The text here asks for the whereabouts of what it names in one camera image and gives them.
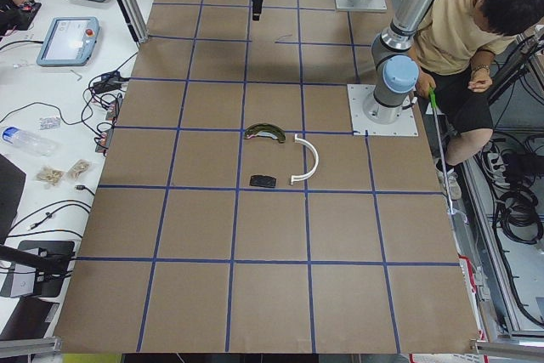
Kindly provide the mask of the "green brake shoe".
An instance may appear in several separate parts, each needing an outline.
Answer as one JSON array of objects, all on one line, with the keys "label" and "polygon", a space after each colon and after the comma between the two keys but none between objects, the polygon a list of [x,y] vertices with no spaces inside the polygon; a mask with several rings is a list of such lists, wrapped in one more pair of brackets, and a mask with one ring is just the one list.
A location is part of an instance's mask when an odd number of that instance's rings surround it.
[{"label": "green brake shoe", "polygon": [[273,139],[280,144],[286,142],[285,131],[275,124],[266,122],[253,124],[244,131],[244,139],[257,137]]}]

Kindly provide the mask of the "black brake pad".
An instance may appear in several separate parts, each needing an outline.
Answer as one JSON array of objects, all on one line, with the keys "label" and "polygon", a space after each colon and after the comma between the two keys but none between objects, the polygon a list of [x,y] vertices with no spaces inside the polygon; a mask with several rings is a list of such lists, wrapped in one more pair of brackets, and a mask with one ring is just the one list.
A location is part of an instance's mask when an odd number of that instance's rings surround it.
[{"label": "black brake pad", "polygon": [[276,187],[277,180],[273,176],[254,174],[250,176],[249,185],[252,187],[259,187],[265,189],[274,189]]}]

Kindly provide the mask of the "near teach pendant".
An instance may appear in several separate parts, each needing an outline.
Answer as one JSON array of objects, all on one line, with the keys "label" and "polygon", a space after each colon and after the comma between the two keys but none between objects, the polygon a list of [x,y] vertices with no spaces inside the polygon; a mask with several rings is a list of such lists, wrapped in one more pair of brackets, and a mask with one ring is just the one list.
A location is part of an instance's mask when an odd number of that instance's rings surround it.
[{"label": "near teach pendant", "polygon": [[95,17],[54,18],[37,56],[37,64],[44,67],[86,65],[99,30]]}]

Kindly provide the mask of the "person in beige shirt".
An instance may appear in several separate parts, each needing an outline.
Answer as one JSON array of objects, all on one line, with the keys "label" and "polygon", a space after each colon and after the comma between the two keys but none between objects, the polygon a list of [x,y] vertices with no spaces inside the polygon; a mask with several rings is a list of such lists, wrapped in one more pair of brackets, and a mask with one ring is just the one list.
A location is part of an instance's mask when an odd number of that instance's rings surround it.
[{"label": "person in beige shirt", "polygon": [[462,197],[455,167],[479,152],[493,134],[486,93],[490,67],[514,38],[543,18],[543,0],[434,0],[409,51],[419,67],[416,92],[434,94],[456,130],[435,161],[439,182]]}]

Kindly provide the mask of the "plastic water bottle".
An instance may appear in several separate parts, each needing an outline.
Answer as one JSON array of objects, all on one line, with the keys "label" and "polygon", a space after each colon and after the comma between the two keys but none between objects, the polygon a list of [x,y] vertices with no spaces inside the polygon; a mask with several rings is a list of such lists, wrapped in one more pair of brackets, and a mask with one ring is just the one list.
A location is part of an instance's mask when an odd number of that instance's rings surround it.
[{"label": "plastic water bottle", "polygon": [[34,156],[51,156],[59,148],[53,140],[17,127],[1,127],[1,140]]}]

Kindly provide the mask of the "bag of small parts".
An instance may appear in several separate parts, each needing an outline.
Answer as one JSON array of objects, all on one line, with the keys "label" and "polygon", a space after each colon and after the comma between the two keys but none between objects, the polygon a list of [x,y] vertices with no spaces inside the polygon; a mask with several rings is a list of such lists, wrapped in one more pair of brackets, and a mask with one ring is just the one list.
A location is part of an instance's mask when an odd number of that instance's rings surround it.
[{"label": "bag of small parts", "polygon": [[49,185],[57,185],[64,177],[65,172],[50,166],[43,166],[36,175],[36,180]]}]

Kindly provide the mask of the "green handled tool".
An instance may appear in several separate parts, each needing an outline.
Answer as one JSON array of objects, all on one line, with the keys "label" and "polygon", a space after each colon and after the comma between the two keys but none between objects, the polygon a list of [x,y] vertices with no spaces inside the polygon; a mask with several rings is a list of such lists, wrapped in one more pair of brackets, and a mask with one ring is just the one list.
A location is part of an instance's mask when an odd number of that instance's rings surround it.
[{"label": "green handled tool", "polygon": [[427,108],[426,113],[428,115],[430,115],[430,114],[434,115],[436,113],[436,110],[437,110],[437,104],[436,104],[436,97],[435,97],[434,88],[430,88],[428,90],[428,97],[429,97],[429,104],[428,104],[428,108]]}]

